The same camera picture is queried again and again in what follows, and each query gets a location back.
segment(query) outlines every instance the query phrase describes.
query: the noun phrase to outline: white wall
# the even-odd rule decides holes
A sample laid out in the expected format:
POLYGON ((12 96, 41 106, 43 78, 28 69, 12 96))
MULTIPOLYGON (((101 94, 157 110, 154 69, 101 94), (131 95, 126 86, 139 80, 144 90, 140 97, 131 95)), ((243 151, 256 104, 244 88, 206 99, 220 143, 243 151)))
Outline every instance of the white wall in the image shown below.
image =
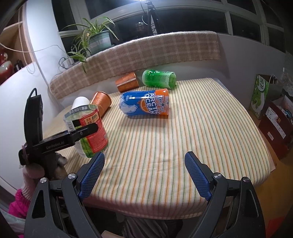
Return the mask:
POLYGON ((37 88, 38 94, 42 95, 44 129, 61 110, 48 92, 37 65, 34 74, 23 68, 0 85, 0 185, 12 194, 23 183, 18 151, 25 143, 24 110, 33 88, 37 88))
MULTIPOLYGON (((273 47, 238 36, 218 34, 221 59, 168 64, 152 67, 156 70, 174 71, 177 80, 218 78, 239 102, 248 108, 254 89, 256 74, 282 75, 285 54, 273 47)), ((136 72, 141 79, 143 70, 136 72)), ((67 107, 78 96, 91 99, 96 91, 117 92, 115 77, 74 92, 59 102, 67 107)))
POLYGON ((28 0, 26 3, 27 30, 31 45, 47 83, 64 69, 58 64, 62 57, 67 58, 56 24, 51 0, 28 0))

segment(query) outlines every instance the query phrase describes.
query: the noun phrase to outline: striped tablecloth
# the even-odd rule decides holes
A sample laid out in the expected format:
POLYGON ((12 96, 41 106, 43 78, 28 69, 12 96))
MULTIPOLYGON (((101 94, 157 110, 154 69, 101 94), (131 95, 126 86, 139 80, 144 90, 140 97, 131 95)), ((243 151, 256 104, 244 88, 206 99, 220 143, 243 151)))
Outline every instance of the striped tablecloth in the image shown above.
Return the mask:
MULTIPOLYGON (((150 90, 141 87, 137 90, 150 90)), ((193 151, 214 172, 229 179, 248 176, 254 185, 270 173, 269 152, 245 108, 211 78, 177 82, 170 93, 168 117, 125 116, 120 93, 102 118, 109 137, 105 166, 85 201, 130 216, 180 219, 200 215, 201 198, 184 166, 193 151)), ((45 137, 65 130, 63 110, 45 137)), ((60 151, 76 172, 90 159, 74 147, 60 151)))

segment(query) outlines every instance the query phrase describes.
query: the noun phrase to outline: green flower pot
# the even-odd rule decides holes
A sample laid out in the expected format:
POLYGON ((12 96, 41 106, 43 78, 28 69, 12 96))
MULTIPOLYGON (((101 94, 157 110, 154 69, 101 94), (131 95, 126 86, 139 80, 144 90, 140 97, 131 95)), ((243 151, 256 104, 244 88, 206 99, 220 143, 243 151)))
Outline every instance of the green flower pot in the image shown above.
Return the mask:
POLYGON ((91 55, 94 55, 111 45, 112 43, 108 30, 92 36, 88 42, 88 48, 91 51, 91 55))

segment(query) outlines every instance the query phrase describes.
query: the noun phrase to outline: pink clothing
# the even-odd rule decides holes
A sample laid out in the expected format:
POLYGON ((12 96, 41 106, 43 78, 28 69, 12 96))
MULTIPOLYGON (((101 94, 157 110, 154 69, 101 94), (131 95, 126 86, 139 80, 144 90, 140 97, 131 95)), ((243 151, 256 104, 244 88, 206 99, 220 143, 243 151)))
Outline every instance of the pink clothing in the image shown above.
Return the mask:
POLYGON ((29 205, 30 201, 22 195, 21 189, 19 189, 15 194, 15 201, 9 205, 8 213, 15 217, 25 219, 29 205))

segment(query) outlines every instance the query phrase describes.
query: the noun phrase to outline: red box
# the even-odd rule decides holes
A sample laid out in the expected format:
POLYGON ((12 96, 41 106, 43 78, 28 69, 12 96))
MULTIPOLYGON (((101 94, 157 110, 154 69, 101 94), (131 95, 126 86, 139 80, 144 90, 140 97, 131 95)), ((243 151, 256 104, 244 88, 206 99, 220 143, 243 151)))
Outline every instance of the red box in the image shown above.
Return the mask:
POLYGON ((293 114, 293 102, 283 96, 269 103, 269 107, 260 121, 258 128, 267 138, 276 155, 282 159, 292 146, 293 124, 281 111, 286 109, 293 114))

